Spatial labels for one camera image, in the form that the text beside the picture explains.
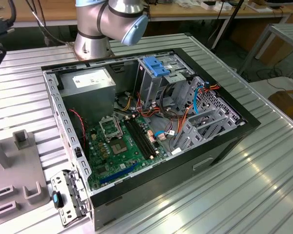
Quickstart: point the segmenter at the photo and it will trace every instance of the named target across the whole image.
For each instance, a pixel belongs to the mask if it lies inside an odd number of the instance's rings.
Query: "red wire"
[[[77,117],[78,117],[79,120],[80,120],[80,123],[82,124],[82,128],[83,128],[83,138],[84,138],[84,148],[85,148],[85,147],[86,147],[86,135],[85,135],[86,131],[84,130],[84,123],[83,123],[83,120],[82,120],[82,118],[80,117],[80,115],[79,115],[76,111],[74,111],[74,110],[72,110],[72,109],[69,109],[69,111],[71,111],[71,112],[73,112],[75,115],[77,115]]]

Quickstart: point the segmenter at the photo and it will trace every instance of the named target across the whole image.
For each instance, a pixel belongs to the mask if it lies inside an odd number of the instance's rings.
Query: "aluminum extrusion table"
[[[284,41],[293,46],[293,23],[278,23],[267,25],[263,33],[260,35],[256,43],[252,47],[251,51],[244,59],[243,64],[238,70],[238,74],[242,74],[242,72],[244,72],[247,66],[249,66],[255,53],[258,51],[259,47],[263,44],[263,42],[267,39],[256,56],[256,59],[260,58],[260,56],[265,52],[270,42],[272,41],[271,38],[274,38],[274,36],[280,37],[281,39],[283,39]]]
[[[98,233],[293,233],[293,122],[195,38],[143,38],[115,54],[183,48],[259,119],[259,128],[224,161],[127,214]],[[42,78],[43,65],[76,61],[66,46],[9,52],[0,67],[0,139],[34,132],[44,175],[70,167]],[[52,201],[0,225],[0,233],[93,233],[88,218],[64,229]]]

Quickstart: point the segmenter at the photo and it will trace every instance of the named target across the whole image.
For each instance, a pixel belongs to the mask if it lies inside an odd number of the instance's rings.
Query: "table leg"
[[[281,18],[279,23],[285,23],[290,15],[286,15]],[[271,34],[271,36],[266,40],[265,44],[262,46],[262,48],[259,50],[258,54],[256,55],[256,59],[260,59],[260,57],[263,55],[263,53],[266,51],[272,40],[275,38],[275,34]]]
[[[225,30],[225,28],[226,28],[228,22],[229,22],[229,19],[226,19],[225,22],[223,23],[223,26],[221,26],[221,29],[220,29],[220,31],[219,31],[217,37],[216,37],[216,40],[214,41],[214,44],[213,44],[213,46],[211,47],[212,49],[214,49],[215,46],[217,45],[217,43],[218,43],[218,41],[219,41],[221,35],[223,34],[223,32],[224,32],[224,30]]]
[[[248,55],[244,59],[242,66],[238,69],[238,72],[237,72],[239,75],[244,72],[244,70],[247,68],[248,64],[253,59],[255,53],[258,51],[259,47],[263,44],[263,42],[271,34],[269,27],[270,27],[269,25],[266,26],[265,30],[262,32],[260,37],[257,39],[256,43],[252,47],[251,51],[248,53]]]

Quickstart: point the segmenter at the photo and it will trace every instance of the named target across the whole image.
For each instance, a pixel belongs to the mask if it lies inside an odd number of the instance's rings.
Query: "cardboard box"
[[[268,100],[293,120],[293,90],[278,91]]]

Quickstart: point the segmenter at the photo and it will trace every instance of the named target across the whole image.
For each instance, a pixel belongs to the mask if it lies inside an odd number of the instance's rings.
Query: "blue tab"
[[[58,202],[58,195],[57,194],[53,195],[53,202],[54,203]]]
[[[156,77],[165,76],[170,74],[170,71],[163,67],[162,63],[156,59],[154,56],[143,58],[145,65],[154,72]]]

